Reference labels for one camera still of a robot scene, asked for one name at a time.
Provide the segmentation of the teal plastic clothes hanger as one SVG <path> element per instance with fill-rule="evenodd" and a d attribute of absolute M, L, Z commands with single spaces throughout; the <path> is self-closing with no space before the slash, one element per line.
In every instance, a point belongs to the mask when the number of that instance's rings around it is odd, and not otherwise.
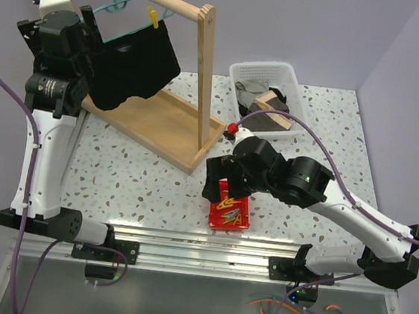
<path fill-rule="evenodd" d="M 127 7 L 127 4 L 130 1 L 136 1 L 136 0 L 112 0 L 111 2 L 109 2 L 107 4 L 103 4 L 102 6 L 98 6 L 97 8 L 94 8 L 93 13 L 96 14 L 96 13 L 101 12 L 101 11 L 105 11 L 109 14 L 121 13 L 123 10 L 125 10 L 125 8 Z M 160 19 L 159 25 L 160 25 L 161 22 L 164 22 L 166 19 L 170 18 L 173 15 L 174 15 L 174 11 L 168 10 L 168 8 L 166 8 L 163 11 L 163 14 L 161 15 L 161 17 L 159 17 L 159 19 Z M 126 36 L 129 36 L 131 34 L 135 34 L 136 32 L 139 32 L 141 30 L 145 30 L 147 28 L 153 28 L 150 22 L 148 22 L 146 25 L 143 25 L 140 28 L 133 29 L 132 31 L 128 31 L 126 33 L 122 33 L 122 34 L 119 34 L 119 35 L 115 35 L 111 38 L 108 38 L 104 41 L 104 43 L 108 43 L 108 42 L 117 40 L 119 38 L 126 37 Z"/>

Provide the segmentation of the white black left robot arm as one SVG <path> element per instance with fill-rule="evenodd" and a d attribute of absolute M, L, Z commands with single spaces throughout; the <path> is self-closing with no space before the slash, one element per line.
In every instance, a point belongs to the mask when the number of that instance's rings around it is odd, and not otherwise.
<path fill-rule="evenodd" d="M 79 259 L 134 265 L 138 242 L 117 239 L 114 226 L 85 219 L 60 200 L 86 118 L 81 104 L 95 76 L 92 59 L 103 46 L 93 10 L 49 10 L 17 27 L 34 55 L 25 83 L 28 136 L 19 186 L 0 210 L 0 225 L 74 243 Z"/>

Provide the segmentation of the black underwear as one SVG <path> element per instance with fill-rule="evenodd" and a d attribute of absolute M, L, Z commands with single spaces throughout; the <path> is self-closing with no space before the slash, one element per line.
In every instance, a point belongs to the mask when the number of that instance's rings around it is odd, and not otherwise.
<path fill-rule="evenodd" d="M 128 98 L 151 98 L 180 73 L 164 21 L 115 38 L 92 59 L 89 91 L 98 109 L 114 110 Z"/>

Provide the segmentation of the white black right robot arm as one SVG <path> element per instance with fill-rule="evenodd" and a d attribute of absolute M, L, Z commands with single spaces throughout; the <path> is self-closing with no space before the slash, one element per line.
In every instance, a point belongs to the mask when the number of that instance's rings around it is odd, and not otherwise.
<path fill-rule="evenodd" d="M 247 198 L 255 192 L 269 193 L 278 201 L 317 213 L 359 240 L 358 245 L 313 247 L 301 245 L 293 259 L 271 259 L 275 278 L 312 282 L 335 273 L 363 274 L 388 289 L 399 289 L 417 278 L 419 224 L 405 226 L 347 194 L 339 180 L 309 157 L 286 159 L 265 139 L 242 128 L 233 152 L 206 160 L 207 174 L 202 195 L 212 203 L 221 198 L 225 180 L 229 195 Z"/>

